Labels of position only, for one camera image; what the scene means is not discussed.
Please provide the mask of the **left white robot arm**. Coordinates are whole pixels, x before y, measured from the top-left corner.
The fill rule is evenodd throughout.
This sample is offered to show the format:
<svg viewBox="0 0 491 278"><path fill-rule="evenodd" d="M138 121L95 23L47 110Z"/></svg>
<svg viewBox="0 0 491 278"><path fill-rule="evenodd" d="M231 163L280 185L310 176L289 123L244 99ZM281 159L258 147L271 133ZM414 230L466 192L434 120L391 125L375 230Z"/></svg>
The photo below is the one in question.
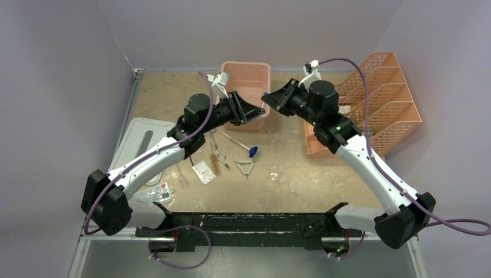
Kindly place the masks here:
<svg viewBox="0 0 491 278"><path fill-rule="evenodd" d="M89 174L81 202L86 213L84 234L120 232L136 215L129 200L149 180L199 150L209 131L226 123L245 125L264 113L236 91L217 104L212 96L192 95L177 124L154 147L113 171L97 169Z"/></svg>

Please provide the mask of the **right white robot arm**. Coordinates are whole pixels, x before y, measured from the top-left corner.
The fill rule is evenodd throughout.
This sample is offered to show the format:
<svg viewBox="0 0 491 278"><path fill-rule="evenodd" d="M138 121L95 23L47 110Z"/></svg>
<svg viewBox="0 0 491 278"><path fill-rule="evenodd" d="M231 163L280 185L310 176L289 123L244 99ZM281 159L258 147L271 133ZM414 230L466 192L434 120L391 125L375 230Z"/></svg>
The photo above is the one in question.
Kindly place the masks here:
<svg viewBox="0 0 491 278"><path fill-rule="evenodd" d="M338 236L346 229L375 233L393 249L402 247L425 228L436 201L430 193L419 194L406 184L368 146L360 128L339 112L339 94L329 81L305 87L291 79L261 100L284 116L298 116L314 127L314 136L332 154L350 166L375 194L382 209L340 204L328 212L325 228Z"/></svg>

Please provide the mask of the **metal crucible tongs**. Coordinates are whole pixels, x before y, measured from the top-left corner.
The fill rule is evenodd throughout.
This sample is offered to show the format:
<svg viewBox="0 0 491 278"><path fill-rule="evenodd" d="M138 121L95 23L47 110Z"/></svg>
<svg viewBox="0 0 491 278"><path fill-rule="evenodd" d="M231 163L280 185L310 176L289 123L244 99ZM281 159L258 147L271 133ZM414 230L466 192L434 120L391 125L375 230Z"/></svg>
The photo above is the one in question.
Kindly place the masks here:
<svg viewBox="0 0 491 278"><path fill-rule="evenodd" d="M222 163L227 169L229 168L229 165L226 161L226 155L222 152L222 150L220 149L220 147L218 146L215 138L214 138L214 135L213 135L213 131L209 131L207 133L207 137L208 139L210 140L210 143L211 143L211 149L212 149L212 152L214 153L214 155L216 156L217 160Z"/></svg>

